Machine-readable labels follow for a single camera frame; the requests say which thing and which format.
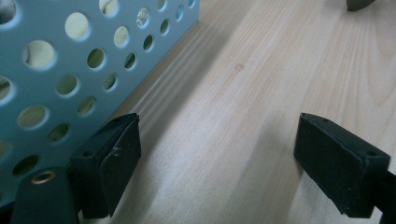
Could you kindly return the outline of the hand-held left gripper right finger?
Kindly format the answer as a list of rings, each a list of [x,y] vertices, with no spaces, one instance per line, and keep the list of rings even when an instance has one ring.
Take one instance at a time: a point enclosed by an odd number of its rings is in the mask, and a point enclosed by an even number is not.
[[[391,217],[390,155],[320,116],[300,115],[294,158],[340,213]]]

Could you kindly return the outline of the dark green object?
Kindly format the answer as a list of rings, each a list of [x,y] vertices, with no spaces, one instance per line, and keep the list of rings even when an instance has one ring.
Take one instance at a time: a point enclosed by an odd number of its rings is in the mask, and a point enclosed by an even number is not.
[[[375,0],[346,0],[346,9],[350,12],[359,11],[370,6]]]

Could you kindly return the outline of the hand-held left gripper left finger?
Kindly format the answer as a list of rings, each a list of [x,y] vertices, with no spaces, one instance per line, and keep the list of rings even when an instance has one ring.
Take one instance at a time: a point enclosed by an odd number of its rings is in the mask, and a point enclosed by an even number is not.
[[[114,214],[141,158],[138,123],[136,113],[115,118],[71,156],[85,218]]]

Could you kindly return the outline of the light blue perforated basket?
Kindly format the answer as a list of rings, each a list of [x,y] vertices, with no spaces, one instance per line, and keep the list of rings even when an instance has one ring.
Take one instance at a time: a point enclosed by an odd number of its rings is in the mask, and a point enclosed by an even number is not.
[[[0,208],[65,165],[191,28],[200,0],[0,0]]]

